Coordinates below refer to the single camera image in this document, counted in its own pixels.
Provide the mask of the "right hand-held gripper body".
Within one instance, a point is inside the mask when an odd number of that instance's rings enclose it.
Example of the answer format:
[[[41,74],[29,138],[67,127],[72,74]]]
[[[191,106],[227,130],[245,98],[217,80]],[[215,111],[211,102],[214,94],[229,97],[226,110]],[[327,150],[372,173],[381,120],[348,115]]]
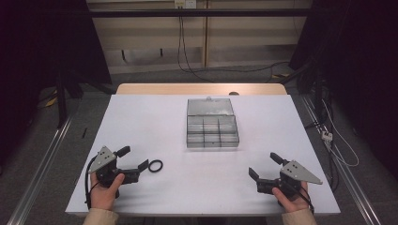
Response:
[[[260,178],[259,175],[256,175],[256,186],[259,193],[272,195],[272,189],[278,188],[287,198],[291,198],[299,194],[302,188],[302,181],[317,185],[323,184],[320,178],[295,160],[275,159],[275,162],[282,165],[280,177],[269,180]]]

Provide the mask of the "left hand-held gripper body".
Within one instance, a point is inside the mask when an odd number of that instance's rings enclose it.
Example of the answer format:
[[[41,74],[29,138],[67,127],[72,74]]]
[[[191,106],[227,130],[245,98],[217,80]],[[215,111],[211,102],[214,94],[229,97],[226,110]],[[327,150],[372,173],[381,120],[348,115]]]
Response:
[[[139,169],[119,169],[116,166],[117,159],[118,157],[115,155],[115,152],[112,152],[107,146],[102,146],[98,154],[94,157],[94,161],[89,166],[88,172],[94,173],[99,183],[106,187],[109,187],[121,173],[125,175],[123,185],[137,183],[140,176]]]

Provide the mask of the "clear plastic compartment box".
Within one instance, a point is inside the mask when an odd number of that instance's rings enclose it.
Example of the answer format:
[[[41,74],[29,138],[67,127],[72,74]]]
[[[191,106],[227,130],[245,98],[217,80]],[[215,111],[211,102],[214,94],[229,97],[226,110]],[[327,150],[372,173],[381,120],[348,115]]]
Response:
[[[237,119],[230,98],[191,98],[187,106],[188,148],[239,146]]]

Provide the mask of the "person's right hand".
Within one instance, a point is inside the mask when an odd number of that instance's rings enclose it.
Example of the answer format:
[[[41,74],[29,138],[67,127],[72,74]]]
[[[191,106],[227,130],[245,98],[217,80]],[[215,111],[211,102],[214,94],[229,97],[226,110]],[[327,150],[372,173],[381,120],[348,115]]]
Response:
[[[299,195],[297,197],[287,198],[277,187],[272,189],[272,193],[283,206],[286,213],[310,208],[310,205],[306,202],[306,200],[309,199],[308,185],[306,182],[301,182],[300,193],[304,198],[301,198]]]

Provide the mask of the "person's left hand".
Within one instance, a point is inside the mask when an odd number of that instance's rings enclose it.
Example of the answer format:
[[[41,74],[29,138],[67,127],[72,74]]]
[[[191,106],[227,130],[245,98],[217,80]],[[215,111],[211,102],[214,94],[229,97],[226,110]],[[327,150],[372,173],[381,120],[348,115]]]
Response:
[[[115,203],[115,195],[125,179],[123,173],[119,174],[110,187],[103,187],[94,173],[90,174],[91,182],[91,207],[112,211]]]

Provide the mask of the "black metal stand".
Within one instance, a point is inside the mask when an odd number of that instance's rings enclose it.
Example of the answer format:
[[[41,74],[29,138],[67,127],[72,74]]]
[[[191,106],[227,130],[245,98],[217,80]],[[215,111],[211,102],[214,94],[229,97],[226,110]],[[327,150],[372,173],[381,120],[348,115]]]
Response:
[[[79,85],[77,74],[72,70],[60,70],[55,80],[56,93],[58,100],[58,128],[63,127],[68,118],[66,94],[68,92],[72,98],[81,98],[83,90]]]

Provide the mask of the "wooden table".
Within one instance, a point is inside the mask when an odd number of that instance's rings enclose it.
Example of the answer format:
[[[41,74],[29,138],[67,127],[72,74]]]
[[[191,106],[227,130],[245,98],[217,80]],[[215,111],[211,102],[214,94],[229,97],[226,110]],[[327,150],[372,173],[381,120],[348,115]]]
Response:
[[[278,83],[122,83],[118,95],[286,95]]]

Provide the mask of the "black horizontal bar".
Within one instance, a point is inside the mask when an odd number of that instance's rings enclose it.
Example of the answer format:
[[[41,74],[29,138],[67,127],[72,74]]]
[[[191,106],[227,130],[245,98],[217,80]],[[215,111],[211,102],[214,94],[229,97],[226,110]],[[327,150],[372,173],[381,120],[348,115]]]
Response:
[[[91,10],[95,18],[132,17],[297,17],[311,15],[307,8],[272,9],[135,9]]]

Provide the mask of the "aluminium floor rail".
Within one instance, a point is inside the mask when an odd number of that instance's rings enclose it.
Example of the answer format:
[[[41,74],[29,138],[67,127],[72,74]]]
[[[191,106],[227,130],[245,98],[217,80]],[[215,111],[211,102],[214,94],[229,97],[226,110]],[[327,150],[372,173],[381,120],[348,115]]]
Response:
[[[331,159],[336,167],[336,170],[340,174],[340,177],[344,180],[349,193],[353,197],[356,206],[359,208],[361,215],[363,216],[367,225],[382,225],[381,220],[376,215],[374,207],[369,201],[369,198],[365,194],[364,190],[360,186],[360,183],[355,178],[354,174],[351,172],[352,168],[358,168],[360,165],[360,159],[349,144],[349,142],[341,135],[337,127],[333,122],[332,108],[327,105],[324,99],[321,100],[320,108],[325,111],[330,122],[330,128],[327,128],[325,124],[321,124],[320,120],[317,118],[315,113],[315,104],[311,101],[310,97],[302,97],[302,100],[308,110],[311,118],[315,122],[315,127],[321,134],[322,131],[328,131],[333,135],[333,140],[331,142],[323,141],[326,146],[328,153],[331,154]],[[342,152],[340,151],[336,141],[343,141],[345,146],[350,149],[353,156],[355,157],[355,162],[348,162],[344,159]]]
[[[68,116],[63,125],[56,130],[43,159],[39,163],[33,178],[20,198],[16,208],[8,220],[7,225],[24,225],[26,222],[26,219],[43,185],[44,179],[46,178],[54,162],[55,156],[69,131],[72,119],[72,115]]]

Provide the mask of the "wooden wall post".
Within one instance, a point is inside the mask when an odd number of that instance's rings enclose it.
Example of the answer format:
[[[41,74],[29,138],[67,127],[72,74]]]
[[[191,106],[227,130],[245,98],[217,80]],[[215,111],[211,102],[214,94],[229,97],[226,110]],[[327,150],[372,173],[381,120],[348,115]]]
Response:
[[[203,0],[203,9],[208,9],[208,0]],[[208,18],[203,18],[203,48],[202,48],[202,65],[207,67],[207,24]]]

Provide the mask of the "white wall socket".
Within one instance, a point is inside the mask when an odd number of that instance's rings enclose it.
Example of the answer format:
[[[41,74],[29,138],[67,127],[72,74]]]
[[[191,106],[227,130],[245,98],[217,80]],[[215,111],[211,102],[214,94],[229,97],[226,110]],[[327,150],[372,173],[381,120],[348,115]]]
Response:
[[[178,9],[195,9],[197,8],[196,0],[174,0],[175,8]]]

